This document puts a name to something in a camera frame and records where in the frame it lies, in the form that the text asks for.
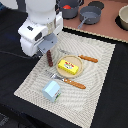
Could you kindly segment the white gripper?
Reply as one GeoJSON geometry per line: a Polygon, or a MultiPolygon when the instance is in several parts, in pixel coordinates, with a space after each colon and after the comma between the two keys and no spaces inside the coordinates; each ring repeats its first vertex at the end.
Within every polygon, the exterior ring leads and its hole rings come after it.
{"type": "Polygon", "coordinates": [[[29,15],[18,29],[22,51],[33,56],[40,50],[46,53],[57,43],[56,35],[63,28],[62,14],[29,15]]]}

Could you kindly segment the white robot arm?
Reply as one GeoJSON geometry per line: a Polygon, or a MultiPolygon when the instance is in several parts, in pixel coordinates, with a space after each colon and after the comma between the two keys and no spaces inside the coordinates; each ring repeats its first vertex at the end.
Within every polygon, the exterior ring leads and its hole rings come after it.
{"type": "Polygon", "coordinates": [[[62,13],[56,13],[56,0],[25,0],[28,17],[18,29],[23,52],[32,57],[45,54],[56,43],[63,28],[62,13]]]}

